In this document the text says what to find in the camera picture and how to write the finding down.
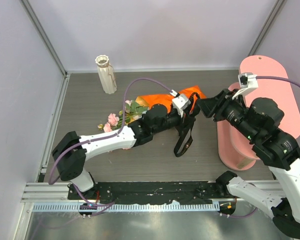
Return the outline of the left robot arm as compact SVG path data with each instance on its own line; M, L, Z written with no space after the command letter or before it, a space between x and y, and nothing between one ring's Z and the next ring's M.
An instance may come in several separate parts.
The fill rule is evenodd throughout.
M164 105L156 104L122 129L81 136L70 131L52 151L53 170L58 171L58 179L71 182L83 198L90 200L96 195L97 188L92 175L85 170L86 161L106 152L144 145L152 141L155 134L171 128L178 131L179 140L173 152L180 157L192 144L195 120L191 114L181 116L175 108L168 111Z

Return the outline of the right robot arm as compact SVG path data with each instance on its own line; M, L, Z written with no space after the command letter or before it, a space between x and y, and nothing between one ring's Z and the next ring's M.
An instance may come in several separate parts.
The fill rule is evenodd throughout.
M281 130L284 112L275 101L258 97L246 107L236 92L222 90L195 103L206 118L227 121L252 146L252 151L278 180L284 196L277 196L246 182L231 171L217 178L216 193L241 198L268 215L286 236L300 240L300 147L297 140Z

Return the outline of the orange wrapping paper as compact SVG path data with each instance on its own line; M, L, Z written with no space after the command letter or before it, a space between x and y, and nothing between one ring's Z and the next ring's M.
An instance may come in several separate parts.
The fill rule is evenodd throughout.
M179 91L180 94L184 94L190 100L190 112L194 109L194 103L197 99L205 99L206 95L201 91L198 85L188 87ZM167 108L167 112L171 113L173 110L173 96L170 94L151 94L138 96L135 100L136 104L131 104L131 110L138 114L143 113L151 109L154 105L160 104Z

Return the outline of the artificial flower bunch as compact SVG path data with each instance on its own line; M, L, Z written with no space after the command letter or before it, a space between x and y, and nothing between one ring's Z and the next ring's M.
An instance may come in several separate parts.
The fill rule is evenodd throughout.
M124 110L120 110L118 114L110 113L106 123L99 124L97 127L105 133L119 130L122 126L140 119L149 109L149 105L142 100L126 100Z

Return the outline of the black ribbon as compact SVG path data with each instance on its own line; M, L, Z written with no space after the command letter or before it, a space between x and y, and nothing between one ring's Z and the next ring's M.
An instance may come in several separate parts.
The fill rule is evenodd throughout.
M196 105L196 100L201 99L198 92L193 92L190 97L188 98L190 100L190 106L186 108L186 110L196 111L196 115L200 113L200 108ZM176 157L181 157L186 153L186 151L189 149L193 142L192 138L192 129L190 129L186 134L179 134L179 139L173 149L173 153Z

